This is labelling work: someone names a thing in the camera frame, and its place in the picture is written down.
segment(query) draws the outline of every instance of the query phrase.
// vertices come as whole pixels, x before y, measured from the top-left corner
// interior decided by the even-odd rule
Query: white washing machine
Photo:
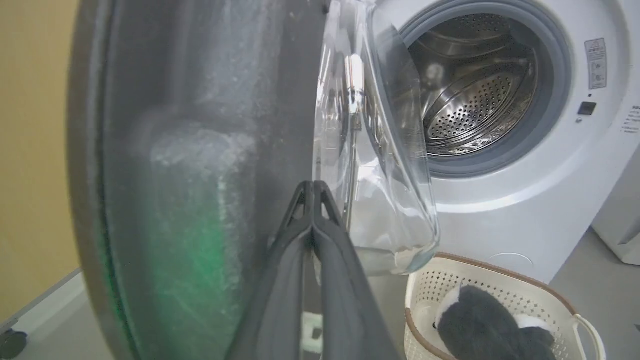
[[[441,251],[551,281],[640,142],[640,3],[378,4],[422,78]]]

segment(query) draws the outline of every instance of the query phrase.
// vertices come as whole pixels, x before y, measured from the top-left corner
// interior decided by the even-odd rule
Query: white plastic basket
[[[493,265],[440,253],[409,276],[404,331],[407,360],[455,360],[432,324],[441,299],[461,282],[492,294],[513,315],[527,314],[546,321],[556,338],[553,351],[557,360],[587,360],[577,331],[579,325],[591,336],[597,359],[606,359],[596,329],[547,285]]]

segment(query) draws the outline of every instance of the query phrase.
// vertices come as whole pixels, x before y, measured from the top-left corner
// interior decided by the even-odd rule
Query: warning label
[[[622,124],[621,130],[625,134],[638,134],[640,132],[640,106],[631,107],[631,111]]]
[[[604,39],[584,42],[589,64],[589,89],[607,87],[607,48]]]

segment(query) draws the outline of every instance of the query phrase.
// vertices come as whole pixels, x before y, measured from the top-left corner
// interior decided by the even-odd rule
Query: metal edge
[[[68,73],[67,171],[76,244],[93,310],[114,357],[139,359],[115,283],[104,213],[102,107],[115,0],[77,9]]]

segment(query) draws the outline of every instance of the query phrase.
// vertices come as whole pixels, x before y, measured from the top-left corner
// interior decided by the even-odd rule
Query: stainless steel drum
[[[442,23],[410,47],[420,72],[427,151],[484,149],[523,118],[536,90],[536,55],[509,22],[477,14]]]

